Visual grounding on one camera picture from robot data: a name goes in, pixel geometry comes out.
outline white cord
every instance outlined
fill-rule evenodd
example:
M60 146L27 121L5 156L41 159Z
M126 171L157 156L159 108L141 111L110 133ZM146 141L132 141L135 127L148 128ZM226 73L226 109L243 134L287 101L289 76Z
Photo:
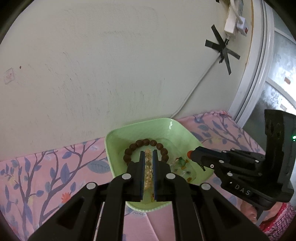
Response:
M230 5L232 7L232 10L234 11L235 16L237 17L237 20L239 21L240 24L242 24L243 21L241 20L239 13L237 12L237 9L235 8L234 0L230 0Z
M184 105L186 104L186 102L188 101L189 97L192 95L193 91L198 87L198 85L200 84L200 82L203 80L203 78L205 77L205 75L209 72L209 70L212 68L212 66L216 63L217 59L220 57L220 53L217 54L217 56L214 59L214 62L212 64L210 64L206 70L204 71L204 73L200 76L199 80L196 82L194 88L189 92L189 94L187 95L187 97L185 98L185 100L183 101L182 105L175 111L175 113L173 113L173 115L171 116L171 118L174 118L180 111L181 109L184 107Z

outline green tray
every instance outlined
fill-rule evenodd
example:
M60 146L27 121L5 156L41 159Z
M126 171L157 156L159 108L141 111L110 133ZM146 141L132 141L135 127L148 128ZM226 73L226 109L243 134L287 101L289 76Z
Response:
M124 126L109 132L105 138L106 153L113 177L122 175L127 170L127 165L123 161L125 149L136 140L145 138L162 143L168 150L170 159L180 156L186 158L188 151L202 146L199 140L184 126L173 119L161 118ZM136 149L131 156L132 161L139 161L140 151L148 147L151 146ZM192 184L199 185L213 174L212 169L205 168L206 171L204 172L198 164L191 161L191 165L197 173L197 177L191 182ZM160 209L168 204L169 202L152 202L148 204L127 202L130 208L144 213Z

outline brown bead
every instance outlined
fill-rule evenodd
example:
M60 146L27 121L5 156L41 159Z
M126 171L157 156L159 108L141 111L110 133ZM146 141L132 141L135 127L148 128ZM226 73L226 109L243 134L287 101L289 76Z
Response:
M156 140L151 140L151 141L150 141L150 145L151 145L151 146L156 146L156 144L157 144L157 141L156 141Z
M125 162L129 162L129 161L131 161L131 156L125 154L125 155L123 156L123 160L124 160Z
M131 154L133 154L133 150L132 149L130 149L130 148L127 148L125 151L124 151L124 154L127 154L127 155L131 155Z
M168 158L169 158L168 155L163 155L163 156L161 156L161 161L167 162Z
M137 144L138 147L141 147L141 146L143 146L143 141L142 140L137 140L136 144Z
M160 154L161 154L162 156L164 156L164 155L168 154L168 150L165 149L165 148L162 148L162 149L160 150Z
M132 149L132 151L134 151L137 148L138 148L138 146L136 143L130 144L130 149Z
M157 143L156 148L157 148L158 150L161 150L161 149L163 148L163 144L161 144L161 143Z
M149 139L144 139L144 140L143 140L143 144L144 144L145 146L148 146L148 145L150 144L150 140L149 140Z

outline red checkered fabric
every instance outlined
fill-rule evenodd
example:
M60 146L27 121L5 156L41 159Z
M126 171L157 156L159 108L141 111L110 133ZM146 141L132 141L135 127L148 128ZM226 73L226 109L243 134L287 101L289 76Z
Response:
M283 203L277 215L268 222L262 223L259 228L271 241L277 241L291 224L296 211L290 203Z

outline orange gripper tip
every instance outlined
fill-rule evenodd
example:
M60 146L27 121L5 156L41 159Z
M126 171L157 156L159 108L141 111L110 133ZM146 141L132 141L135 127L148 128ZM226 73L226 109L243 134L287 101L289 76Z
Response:
M190 155L191 155L191 153L192 153L193 151L189 151L189 152L187 152L187 157L191 160L191 158L190 158Z

